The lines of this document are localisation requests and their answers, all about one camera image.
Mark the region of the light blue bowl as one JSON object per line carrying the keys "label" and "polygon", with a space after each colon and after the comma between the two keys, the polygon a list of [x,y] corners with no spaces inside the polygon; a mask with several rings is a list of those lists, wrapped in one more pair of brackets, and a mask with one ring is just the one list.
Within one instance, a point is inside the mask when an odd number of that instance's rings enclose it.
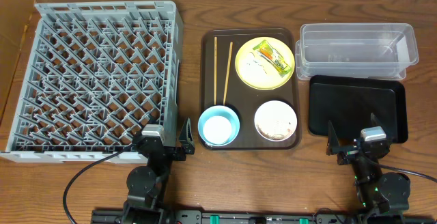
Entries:
{"label": "light blue bowl", "polygon": [[236,139],[240,131],[240,120],[236,112],[229,107],[216,105],[201,114],[198,131],[206,144],[222,147]]}

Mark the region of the pink white bowl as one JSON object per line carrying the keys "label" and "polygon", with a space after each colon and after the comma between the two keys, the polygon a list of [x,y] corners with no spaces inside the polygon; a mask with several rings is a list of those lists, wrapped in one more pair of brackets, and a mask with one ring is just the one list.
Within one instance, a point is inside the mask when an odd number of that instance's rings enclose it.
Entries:
{"label": "pink white bowl", "polygon": [[298,118],[290,105],[279,100],[271,100],[256,110],[254,125],[263,138],[280,142],[289,139],[297,131]]}

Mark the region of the white tissue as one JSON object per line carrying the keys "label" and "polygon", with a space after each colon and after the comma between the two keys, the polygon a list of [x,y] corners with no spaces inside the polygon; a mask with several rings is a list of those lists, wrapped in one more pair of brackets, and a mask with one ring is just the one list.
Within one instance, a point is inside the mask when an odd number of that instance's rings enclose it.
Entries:
{"label": "white tissue", "polygon": [[256,58],[253,53],[247,53],[243,58],[240,72],[251,78],[257,76],[264,78],[267,76],[264,66],[258,61],[258,58]]}

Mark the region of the green orange snack wrapper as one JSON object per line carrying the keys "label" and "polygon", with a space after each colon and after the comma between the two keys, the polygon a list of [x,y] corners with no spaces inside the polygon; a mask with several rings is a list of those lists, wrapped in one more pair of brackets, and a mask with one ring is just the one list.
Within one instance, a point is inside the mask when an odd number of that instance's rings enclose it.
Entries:
{"label": "green orange snack wrapper", "polygon": [[255,53],[269,62],[279,73],[280,76],[289,74],[292,71],[291,66],[286,62],[284,56],[278,52],[267,40],[262,40],[258,45],[253,47]]}

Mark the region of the white cup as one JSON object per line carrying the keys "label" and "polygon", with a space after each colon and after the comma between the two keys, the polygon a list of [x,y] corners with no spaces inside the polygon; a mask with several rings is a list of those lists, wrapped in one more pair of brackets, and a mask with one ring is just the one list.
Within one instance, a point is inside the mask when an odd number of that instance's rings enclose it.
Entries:
{"label": "white cup", "polygon": [[231,137],[232,127],[230,121],[223,116],[213,116],[203,125],[203,135],[212,145],[224,145]]}

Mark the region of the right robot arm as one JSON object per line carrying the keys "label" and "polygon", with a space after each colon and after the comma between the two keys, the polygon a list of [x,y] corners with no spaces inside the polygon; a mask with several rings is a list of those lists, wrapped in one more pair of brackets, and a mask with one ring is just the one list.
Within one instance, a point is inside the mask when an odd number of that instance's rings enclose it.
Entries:
{"label": "right robot arm", "polygon": [[341,145],[332,122],[328,123],[327,155],[335,155],[338,165],[351,165],[357,197],[365,209],[356,223],[405,223],[409,209],[410,178],[404,173],[382,172],[378,162],[390,152],[392,139],[378,118],[371,114],[372,127],[348,145]]}

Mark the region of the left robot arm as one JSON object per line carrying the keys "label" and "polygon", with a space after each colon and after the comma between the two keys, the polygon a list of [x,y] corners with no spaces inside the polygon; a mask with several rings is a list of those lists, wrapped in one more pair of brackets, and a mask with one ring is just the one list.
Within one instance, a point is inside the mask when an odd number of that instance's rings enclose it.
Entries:
{"label": "left robot arm", "polygon": [[132,145],[147,158],[147,165],[134,168],[128,175],[127,200],[121,217],[122,224],[174,224],[175,212],[165,207],[163,198],[174,161],[185,161],[195,153],[191,120],[185,119],[178,138],[180,146],[173,142],[165,145],[164,128],[146,124],[133,137]]}

